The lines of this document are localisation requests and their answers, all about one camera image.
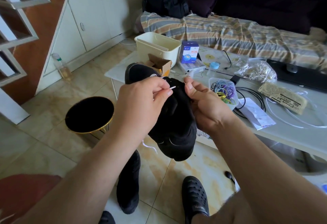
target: plaid sheet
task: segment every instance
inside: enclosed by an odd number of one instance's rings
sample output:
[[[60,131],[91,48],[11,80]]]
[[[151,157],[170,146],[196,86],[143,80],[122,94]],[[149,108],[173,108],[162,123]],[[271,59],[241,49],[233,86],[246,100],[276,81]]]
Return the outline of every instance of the plaid sheet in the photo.
[[[199,45],[227,52],[263,57],[327,73],[327,45],[307,35],[262,26],[253,21],[212,15],[189,15],[182,19],[144,12],[145,32],[156,32],[177,40],[197,41]]]

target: black backpack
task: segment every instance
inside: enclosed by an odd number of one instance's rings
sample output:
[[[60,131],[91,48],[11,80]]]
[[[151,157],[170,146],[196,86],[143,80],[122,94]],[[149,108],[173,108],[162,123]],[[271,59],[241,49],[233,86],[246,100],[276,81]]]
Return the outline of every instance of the black backpack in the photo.
[[[186,0],[142,0],[142,10],[175,18],[182,18],[189,14]]]

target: gold rim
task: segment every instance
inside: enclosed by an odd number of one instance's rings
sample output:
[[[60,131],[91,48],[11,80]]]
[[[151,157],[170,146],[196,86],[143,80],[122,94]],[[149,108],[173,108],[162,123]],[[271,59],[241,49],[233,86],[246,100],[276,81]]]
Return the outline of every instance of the gold rim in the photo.
[[[102,97],[102,96],[93,96],[93,97],[89,97],[89,98],[94,98],[94,97],[106,98],[106,97]],[[85,100],[85,99],[88,99],[88,98],[84,98],[84,99],[78,101],[78,102],[75,103],[72,107],[74,107],[76,104],[78,104],[79,102],[82,102],[82,101]],[[106,99],[108,99],[108,100],[112,103],[112,105],[113,105],[113,114],[112,114],[112,117],[110,118],[110,120],[109,120],[105,125],[103,125],[102,127],[98,128],[98,129],[96,129],[96,130],[89,131],[89,132],[83,132],[83,133],[81,133],[81,132],[75,132],[75,131],[71,130],[70,128],[68,128],[68,129],[69,129],[70,131],[74,132],[75,134],[91,134],[91,133],[93,133],[93,132],[95,132],[95,131],[99,131],[100,129],[103,129],[105,126],[107,126],[107,125],[112,121],[113,116],[115,115],[115,104],[114,104],[114,103],[113,103],[109,98],[106,98]]]

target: black shoe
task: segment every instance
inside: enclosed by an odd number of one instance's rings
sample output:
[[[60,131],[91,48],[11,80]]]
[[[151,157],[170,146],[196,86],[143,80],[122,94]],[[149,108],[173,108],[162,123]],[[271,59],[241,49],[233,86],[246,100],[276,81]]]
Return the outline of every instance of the black shoe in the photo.
[[[201,182],[194,176],[187,176],[182,184],[182,201],[185,213],[185,224],[191,224],[196,214],[209,216],[207,194]]]
[[[120,173],[117,184],[117,201],[125,214],[132,214],[139,204],[140,167],[140,154],[135,150]]]
[[[153,74],[160,76],[151,67],[133,63],[126,69],[125,83],[132,84]],[[157,123],[149,132],[149,136],[166,156],[176,161],[183,161],[193,152],[197,125],[191,109],[191,100],[185,93],[185,84],[174,78],[164,77],[164,79],[170,86],[176,88],[162,107]]]
[[[116,224],[116,222],[108,211],[103,211],[99,224]]]

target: plastic bag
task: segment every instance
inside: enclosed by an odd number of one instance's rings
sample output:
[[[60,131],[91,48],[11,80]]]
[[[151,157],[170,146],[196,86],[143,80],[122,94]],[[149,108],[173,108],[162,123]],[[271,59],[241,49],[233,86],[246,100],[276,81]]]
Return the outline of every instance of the plastic bag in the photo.
[[[275,70],[263,58],[240,59],[235,65],[239,66],[239,70],[235,74],[243,78],[261,83],[277,81]]]

